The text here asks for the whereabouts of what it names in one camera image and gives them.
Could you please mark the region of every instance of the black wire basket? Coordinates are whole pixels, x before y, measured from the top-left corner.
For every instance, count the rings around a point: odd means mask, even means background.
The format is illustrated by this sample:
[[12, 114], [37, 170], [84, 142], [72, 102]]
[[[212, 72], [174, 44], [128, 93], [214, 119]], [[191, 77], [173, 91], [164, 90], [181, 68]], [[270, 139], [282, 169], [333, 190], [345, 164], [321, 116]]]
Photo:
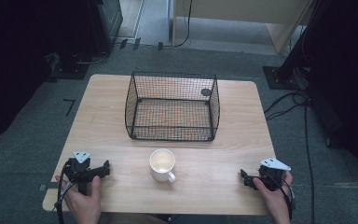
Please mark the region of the black wire basket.
[[130, 138], [213, 141], [219, 117], [215, 75], [132, 73], [125, 109]]

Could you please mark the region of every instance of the table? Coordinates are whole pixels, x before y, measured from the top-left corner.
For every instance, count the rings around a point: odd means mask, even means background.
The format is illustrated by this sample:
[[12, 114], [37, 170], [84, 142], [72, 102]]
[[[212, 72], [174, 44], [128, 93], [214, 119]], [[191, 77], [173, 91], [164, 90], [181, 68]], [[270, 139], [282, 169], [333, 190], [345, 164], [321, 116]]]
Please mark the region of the table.
[[[274, 47], [281, 53], [297, 26], [307, 24], [303, 20], [310, 18], [311, 4], [312, 0], [193, 0], [191, 18], [266, 23]], [[190, 0], [173, 0], [173, 45], [176, 18], [188, 17], [189, 6]]]
[[[89, 151], [90, 168], [111, 162], [102, 179], [102, 211], [161, 214], [266, 215], [258, 191], [245, 187], [244, 169], [258, 175], [259, 161], [274, 157], [269, 129], [256, 85], [218, 80], [220, 123], [212, 142], [131, 140], [124, 112], [130, 76], [90, 78], [54, 172], [61, 172], [72, 152]], [[176, 183], [158, 182], [150, 174], [150, 154], [168, 148], [176, 158]], [[51, 211], [56, 189], [43, 201]]]

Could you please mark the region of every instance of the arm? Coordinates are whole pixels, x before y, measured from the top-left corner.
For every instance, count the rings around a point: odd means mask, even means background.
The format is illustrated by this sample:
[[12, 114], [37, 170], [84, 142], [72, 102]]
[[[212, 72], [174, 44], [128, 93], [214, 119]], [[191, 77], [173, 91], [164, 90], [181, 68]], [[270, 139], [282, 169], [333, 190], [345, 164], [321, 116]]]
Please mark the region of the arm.
[[[69, 210], [75, 216], [78, 224], [97, 224], [101, 215], [101, 199], [100, 199], [100, 185], [101, 179], [95, 176], [92, 179], [92, 193], [90, 196], [85, 196], [74, 189], [69, 189], [64, 196]], [[65, 188], [66, 181], [62, 181], [62, 188]]]
[[[286, 178], [284, 180], [289, 186], [292, 185], [293, 177], [289, 171], [286, 171]], [[261, 182], [259, 178], [254, 178], [253, 182], [263, 196], [264, 203], [266, 204], [266, 207], [271, 214], [274, 223], [290, 223], [289, 211], [287, 209], [286, 201], [283, 198], [282, 192], [280, 190], [270, 191], [264, 186], [263, 182]], [[290, 194], [290, 189], [288, 186], [283, 185], [282, 188], [287, 195]]]

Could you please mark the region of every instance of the light wood tabletop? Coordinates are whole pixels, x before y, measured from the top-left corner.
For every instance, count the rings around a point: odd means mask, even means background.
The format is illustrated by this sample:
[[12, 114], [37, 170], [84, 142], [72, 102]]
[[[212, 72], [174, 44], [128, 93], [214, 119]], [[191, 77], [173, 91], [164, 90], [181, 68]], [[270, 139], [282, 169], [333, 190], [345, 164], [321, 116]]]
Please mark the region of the light wood tabletop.
[[[258, 175], [259, 162], [275, 157], [256, 85], [218, 80], [220, 122], [212, 142], [132, 140], [125, 123], [130, 76], [90, 78], [54, 176], [73, 151], [91, 152], [90, 168], [111, 163], [102, 179], [102, 211], [154, 214], [266, 215], [258, 191], [245, 187], [240, 169]], [[158, 148], [176, 158], [176, 183], [151, 176], [149, 157]], [[57, 190], [49, 189], [51, 211]]]

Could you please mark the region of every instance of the mug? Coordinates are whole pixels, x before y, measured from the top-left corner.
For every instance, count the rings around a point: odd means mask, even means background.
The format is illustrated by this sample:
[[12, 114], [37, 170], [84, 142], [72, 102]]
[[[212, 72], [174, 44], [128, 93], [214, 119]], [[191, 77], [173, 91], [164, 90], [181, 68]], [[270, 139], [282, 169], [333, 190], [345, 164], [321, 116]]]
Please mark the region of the mug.
[[175, 157], [168, 149], [157, 149], [150, 156], [152, 176], [158, 181], [170, 180], [172, 183], [174, 183], [176, 181], [176, 177], [172, 173], [174, 165]]

